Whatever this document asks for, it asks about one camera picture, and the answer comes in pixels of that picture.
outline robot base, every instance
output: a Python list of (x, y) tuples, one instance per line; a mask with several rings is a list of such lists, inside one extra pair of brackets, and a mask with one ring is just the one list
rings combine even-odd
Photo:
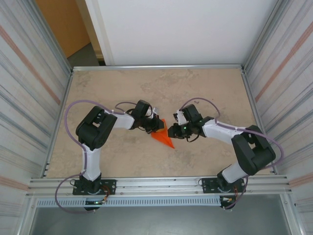
[(73, 195), (107, 195), (107, 192), (103, 190), (102, 186), (109, 188), (109, 195), (115, 194), (116, 180), (101, 179), (100, 175), (98, 179), (93, 182), (85, 179), (84, 177), (80, 177), (79, 180), (75, 180)]
[(243, 179), (239, 179), (221, 188), (218, 183), (218, 178), (202, 178), (201, 186), (203, 193), (235, 193), (235, 188), (238, 193), (241, 193), (244, 190), (245, 182)]

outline marble-pattern tabletop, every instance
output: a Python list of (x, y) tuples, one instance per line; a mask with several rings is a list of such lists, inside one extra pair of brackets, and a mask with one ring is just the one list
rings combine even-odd
[[(121, 101), (143, 99), (158, 107), (160, 118), (171, 126), (173, 113), (193, 97), (205, 97), (220, 109), (220, 121), (237, 126), (255, 123), (238, 69), (76, 71), (66, 107), (89, 99), (113, 109)], [(194, 103), (203, 117), (217, 113), (204, 101)], [(73, 135), (92, 104), (74, 105), (67, 117)], [(132, 105), (123, 105), (125, 110)], [(166, 177), (216, 175), (234, 163), (231, 145), (216, 139), (172, 140), (172, 149), (138, 129), (113, 129), (101, 150), (103, 177)], [(67, 177), (82, 169), (82, 150), (66, 134), (62, 120), (50, 161), (48, 178)]]

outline orange triangular block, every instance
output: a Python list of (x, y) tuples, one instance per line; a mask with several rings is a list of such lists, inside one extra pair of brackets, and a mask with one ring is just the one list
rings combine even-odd
[(157, 141), (160, 141), (161, 143), (170, 146), (171, 148), (174, 148), (171, 138), (167, 135), (167, 126), (164, 119), (162, 119), (164, 122), (164, 130), (159, 132), (152, 132), (151, 136), (152, 138), (156, 139)]

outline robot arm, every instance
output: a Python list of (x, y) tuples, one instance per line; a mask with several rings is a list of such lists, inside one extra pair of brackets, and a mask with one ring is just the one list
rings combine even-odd
[(143, 128), (148, 134), (164, 129), (164, 123), (159, 119), (155, 109), (140, 100), (134, 109), (121, 115), (109, 113), (99, 106), (94, 106), (83, 121), (76, 128), (78, 141), (85, 147), (87, 153), (87, 167), (85, 168), (85, 153), (83, 150), (83, 168), (80, 177), (82, 185), (91, 194), (100, 188), (101, 147), (107, 141), (112, 129), (124, 128), (133, 130)]
[(232, 187), (234, 182), (247, 175), (256, 174), (276, 158), (274, 150), (265, 138), (238, 131), (246, 129), (262, 133), (255, 125), (248, 128), (237, 127), (216, 122), (212, 117), (202, 118), (193, 104), (178, 110), (174, 118), (178, 123), (174, 123), (168, 129), (168, 135), (171, 138), (188, 140), (192, 134), (196, 134), (233, 145), (237, 162), (218, 174), (218, 184), (223, 190)]

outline metal side panel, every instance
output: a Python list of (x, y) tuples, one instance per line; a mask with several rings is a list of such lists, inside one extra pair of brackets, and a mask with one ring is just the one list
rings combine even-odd
[(28, 235), (35, 217), (37, 209), (37, 201), (35, 197), (26, 198), (22, 207), (21, 221), (18, 223), (14, 234), (15, 235)]
[(30, 15), (33, 17), (34, 22), (37, 24), (39, 29), (42, 31), (42, 34), (45, 37), (45, 40), (50, 47), (51, 51), (54, 53), (55, 57), (58, 59), (61, 65), (64, 65), (64, 69), (68, 73), (71, 73), (71, 65), (69, 64), (65, 54), (63, 53), (62, 48), (60, 47), (58, 40), (54, 36), (49, 24), (45, 20), (41, 10), (39, 9), (36, 1), (34, 0), (24, 0), (21, 1), (22, 4), (29, 10)]
[(272, 10), (268, 21), (266, 22), (258, 40), (256, 41), (250, 55), (248, 56), (246, 62), (244, 63), (244, 69), (249, 70), (251, 65), (254, 63), (255, 59), (259, 55), (263, 45), (268, 40), (270, 34), (273, 32), (275, 27), (279, 24), (281, 14), (284, 11), (285, 7), (291, 3), (291, 0), (278, 0), (274, 9)]
[(46, 161), (46, 164), (43, 166), (42, 171), (41, 171), (41, 177), (45, 177), (46, 174), (47, 174), (47, 171), (49, 169), (50, 160), (51, 160), (51, 157), (52, 157), (52, 153), (53, 153), (55, 142), (57, 140), (58, 131), (59, 131), (59, 128), (60, 128), (62, 117), (63, 117), (63, 111), (64, 111), (65, 105), (67, 103), (67, 96), (68, 96), (68, 93), (69, 93), (70, 86), (72, 84), (72, 80), (73, 80), (73, 75), (71, 74), (70, 77), (69, 77), (68, 83), (67, 83), (67, 87), (65, 89), (65, 94), (63, 96), (62, 103), (61, 103), (60, 108), (59, 108), (59, 115), (58, 115), (58, 118), (57, 118), (57, 122), (55, 124), (54, 132), (53, 132), (53, 135), (51, 137), (51, 142), (50, 142), (49, 149), (48, 149), (48, 152), (47, 152), (47, 161)]
[[(250, 106), (255, 118), (255, 121), (257, 123), (257, 125), (260, 127), (261, 131), (263, 133), (266, 134), (265, 132), (265, 128), (262, 124), (262, 120), (260, 118), (260, 115), (258, 113), (257, 107), (256, 107), (256, 103), (255, 100), (252, 96), (251, 93), (251, 88), (247, 79), (247, 74), (245, 71), (242, 71), (242, 78), (243, 78), (243, 82), (246, 88), (246, 93), (250, 102)], [(276, 175), (278, 175), (278, 171), (276, 169), (276, 167), (273, 167), (273, 171), (275, 172)], [(283, 204), (283, 209), (287, 218), (287, 222), (289, 224), (290, 230), (291, 230), (291, 234), (292, 235), (303, 235), (304, 230), (303, 230), (303, 225), (302, 222), (299, 218), (298, 212), (295, 210), (291, 197), (287, 194), (281, 193), (280, 194), (280, 199), (282, 201)]]

